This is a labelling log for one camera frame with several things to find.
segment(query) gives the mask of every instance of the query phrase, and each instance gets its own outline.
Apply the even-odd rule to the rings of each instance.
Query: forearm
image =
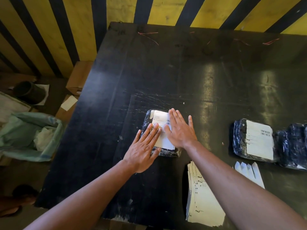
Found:
[[[91,229],[116,192],[134,172],[132,165],[120,161],[100,177],[44,213],[25,229]]]
[[[286,203],[232,169],[194,141],[185,146],[226,215],[239,229],[306,229]]]

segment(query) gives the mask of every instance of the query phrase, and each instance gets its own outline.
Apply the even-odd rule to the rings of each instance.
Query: person's left arm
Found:
[[[44,213],[25,230],[91,229],[113,196],[131,175],[147,170],[159,155],[160,148],[157,148],[152,155],[151,150],[161,129],[158,129],[158,124],[152,131],[151,128],[152,124],[149,124],[141,138],[141,131],[138,131],[123,160]]]

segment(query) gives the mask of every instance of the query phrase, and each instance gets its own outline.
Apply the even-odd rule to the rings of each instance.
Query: person's left hand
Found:
[[[161,133],[161,128],[158,128],[159,124],[156,123],[152,131],[150,131],[152,126],[152,123],[148,125],[141,138],[141,130],[138,131],[132,145],[124,156],[123,160],[135,167],[135,173],[147,170],[161,151],[161,148],[156,148],[154,153],[150,155]]]

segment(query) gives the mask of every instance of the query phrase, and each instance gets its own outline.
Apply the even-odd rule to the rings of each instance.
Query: yellow stripe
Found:
[[[137,0],[106,0],[106,25],[110,22],[133,23]]]
[[[21,59],[13,47],[0,34],[0,51],[23,74],[33,75],[29,66]]]
[[[261,0],[235,30],[264,32],[300,0]]]
[[[63,76],[69,77],[73,65],[49,1],[23,1]]]
[[[0,20],[35,64],[42,75],[54,76],[27,28],[9,0],[0,0]]]
[[[0,71],[1,72],[9,72],[9,73],[12,73],[12,69],[7,66],[2,60],[0,60]]]
[[[285,29],[282,34],[307,35],[307,13]]]
[[[191,27],[220,28],[241,0],[205,0]]]
[[[96,41],[91,0],[63,0],[80,60],[94,61]]]
[[[148,24],[175,26],[187,0],[153,0]]]

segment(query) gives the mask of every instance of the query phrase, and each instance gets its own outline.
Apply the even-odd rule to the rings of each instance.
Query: striped wall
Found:
[[[307,0],[0,0],[0,70],[69,77],[111,21],[307,35]]]

